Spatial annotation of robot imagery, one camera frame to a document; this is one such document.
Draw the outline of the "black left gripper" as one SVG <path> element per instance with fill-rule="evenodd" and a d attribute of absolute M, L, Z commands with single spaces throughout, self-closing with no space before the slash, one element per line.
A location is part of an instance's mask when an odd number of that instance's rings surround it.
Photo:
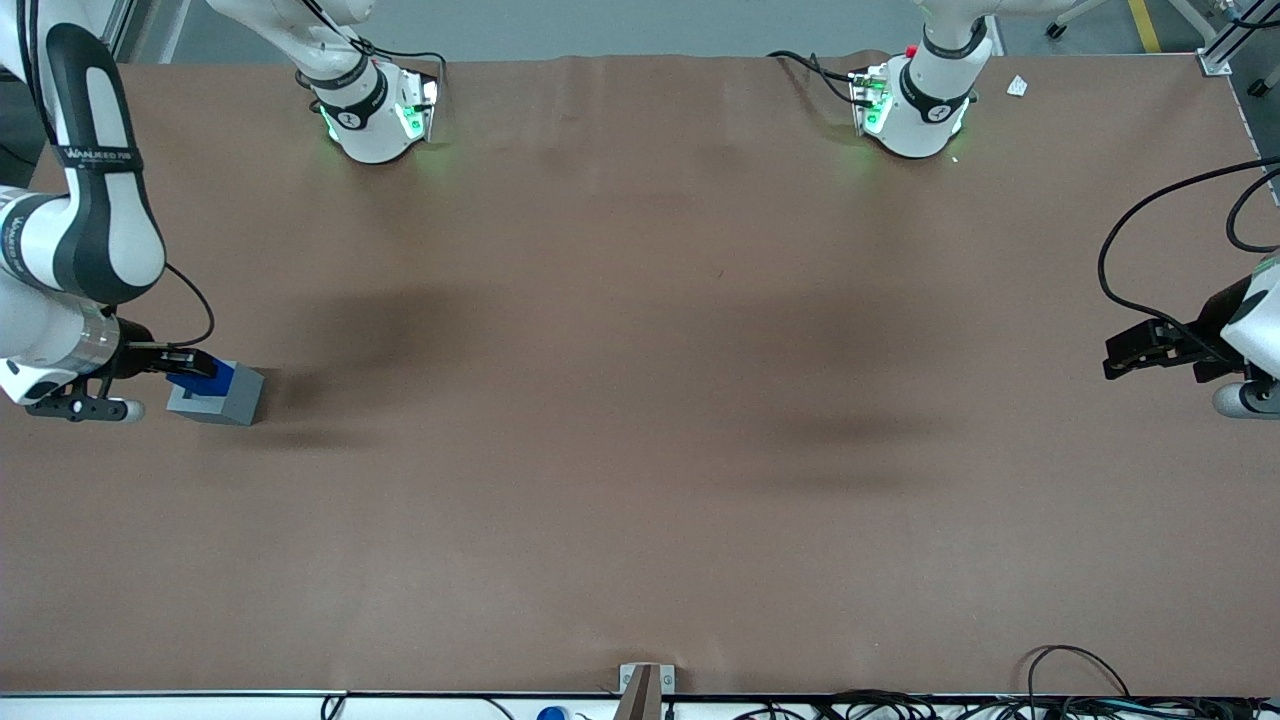
<path fill-rule="evenodd" d="M 1147 319 L 1106 340 L 1103 377 L 1116 380 L 1149 368 L 1193 365 L 1196 382 L 1210 383 L 1226 375 L 1245 374 L 1247 361 L 1221 337 L 1222 329 L 1243 304 L 1249 281 L 1238 281 L 1210 296 L 1193 322 L 1193 331 L 1216 355 L 1197 354 L 1197 342 L 1171 322 Z"/>

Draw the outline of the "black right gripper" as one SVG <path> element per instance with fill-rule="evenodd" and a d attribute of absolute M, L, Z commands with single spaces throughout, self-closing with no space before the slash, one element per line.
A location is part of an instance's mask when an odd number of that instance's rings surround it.
<path fill-rule="evenodd" d="M 201 348 L 187 345 L 154 342 L 154 334 L 140 323 L 118 318 L 119 345 L 105 364 L 106 379 L 129 379 L 150 372 L 155 355 L 155 372 L 165 375 L 193 377 L 212 380 L 219 374 L 219 361 Z"/>

